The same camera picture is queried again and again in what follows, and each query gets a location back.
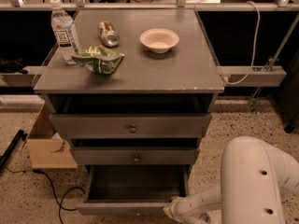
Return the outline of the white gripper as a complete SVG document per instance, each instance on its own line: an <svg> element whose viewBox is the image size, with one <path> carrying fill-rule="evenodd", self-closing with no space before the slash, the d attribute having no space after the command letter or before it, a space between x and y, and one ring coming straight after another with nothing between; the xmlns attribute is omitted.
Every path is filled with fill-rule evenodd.
<svg viewBox="0 0 299 224"><path fill-rule="evenodd" d="M179 196L172 196L170 198L171 203L164 207L164 213L177 222L184 223L186 211L186 200Z"/></svg>

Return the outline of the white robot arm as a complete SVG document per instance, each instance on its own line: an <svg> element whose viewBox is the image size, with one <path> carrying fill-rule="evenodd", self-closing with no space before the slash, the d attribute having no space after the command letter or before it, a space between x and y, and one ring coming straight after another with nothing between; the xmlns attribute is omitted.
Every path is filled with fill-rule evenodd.
<svg viewBox="0 0 299 224"><path fill-rule="evenodd" d="M286 224L282 200L299 190L299 163L265 141L240 136L221 157L221 183L184 198L164 212L182 224L208 224L221 211L221 224Z"/></svg>

